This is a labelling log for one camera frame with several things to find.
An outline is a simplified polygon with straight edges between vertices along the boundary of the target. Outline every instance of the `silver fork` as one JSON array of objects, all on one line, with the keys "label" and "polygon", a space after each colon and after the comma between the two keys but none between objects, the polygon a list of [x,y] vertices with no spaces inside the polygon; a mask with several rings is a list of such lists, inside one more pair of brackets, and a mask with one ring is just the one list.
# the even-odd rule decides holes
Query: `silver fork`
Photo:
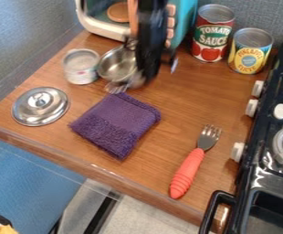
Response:
[{"label": "silver fork", "polygon": [[210,124],[204,127],[198,139],[198,147],[189,153],[173,177],[170,184],[171,198],[176,199],[187,192],[188,188],[193,183],[199,165],[204,159],[204,152],[215,145],[221,132],[222,129],[216,128]]}]

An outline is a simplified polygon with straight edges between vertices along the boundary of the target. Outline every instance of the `black appliance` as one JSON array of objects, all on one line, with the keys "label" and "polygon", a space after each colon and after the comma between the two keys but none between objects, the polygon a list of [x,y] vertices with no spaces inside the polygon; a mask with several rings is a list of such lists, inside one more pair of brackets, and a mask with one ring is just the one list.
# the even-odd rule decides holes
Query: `black appliance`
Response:
[{"label": "black appliance", "polygon": [[201,234],[209,232],[219,204],[230,206],[224,233],[283,233],[283,44],[261,90],[259,100],[249,106],[257,109],[240,151],[236,194],[213,193]]}]

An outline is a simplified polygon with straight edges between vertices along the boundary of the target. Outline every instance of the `orange fork handle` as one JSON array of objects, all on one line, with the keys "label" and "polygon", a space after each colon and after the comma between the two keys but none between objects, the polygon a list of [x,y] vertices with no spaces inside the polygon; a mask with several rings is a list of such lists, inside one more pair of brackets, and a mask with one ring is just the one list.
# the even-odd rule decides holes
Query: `orange fork handle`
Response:
[{"label": "orange fork handle", "polygon": [[199,165],[204,159],[204,150],[194,149],[183,161],[181,167],[175,173],[170,184],[170,197],[178,198],[184,195],[193,183],[194,176],[198,171]]}]

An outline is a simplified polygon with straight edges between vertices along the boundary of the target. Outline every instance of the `gray wall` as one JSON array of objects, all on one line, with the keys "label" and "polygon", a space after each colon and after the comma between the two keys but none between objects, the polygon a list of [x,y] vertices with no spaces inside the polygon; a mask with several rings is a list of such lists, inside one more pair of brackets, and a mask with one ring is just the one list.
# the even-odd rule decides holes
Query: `gray wall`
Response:
[{"label": "gray wall", "polygon": [[234,30],[258,27],[274,37],[275,46],[283,41],[283,0],[200,0],[199,5],[210,3],[226,5],[235,12]]},{"label": "gray wall", "polygon": [[77,22],[73,0],[0,0],[0,80]]}]

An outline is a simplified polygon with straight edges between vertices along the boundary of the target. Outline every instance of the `wooden countertop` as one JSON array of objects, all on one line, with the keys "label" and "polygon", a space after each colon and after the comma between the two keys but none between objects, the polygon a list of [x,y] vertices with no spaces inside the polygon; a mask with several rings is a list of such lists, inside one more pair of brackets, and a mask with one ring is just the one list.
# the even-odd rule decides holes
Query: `wooden countertop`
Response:
[{"label": "wooden countertop", "polygon": [[[141,138],[124,162],[119,162],[68,128],[70,122],[106,95],[106,81],[85,86],[70,84],[64,79],[61,60],[72,48],[91,48],[102,55],[120,44],[85,31],[80,33],[0,102],[0,139],[199,224],[215,190],[234,192],[238,165],[229,159],[230,151],[234,142],[246,139],[252,121],[244,110],[255,80],[263,80],[267,69],[256,76],[241,75],[232,71],[225,60],[201,63],[186,48],[179,48],[179,65],[174,74],[162,65],[150,85],[128,92],[158,108],[162,120]],[[63,90],[71,99],[69,111],[42,127],[16,123],[11,116],[12,104],[25,91],[40,86]],[[207,152],[187,194],[172,200],[168,188],[173,174],[196,147],[207,123],[223,128],[222,136]]]}]

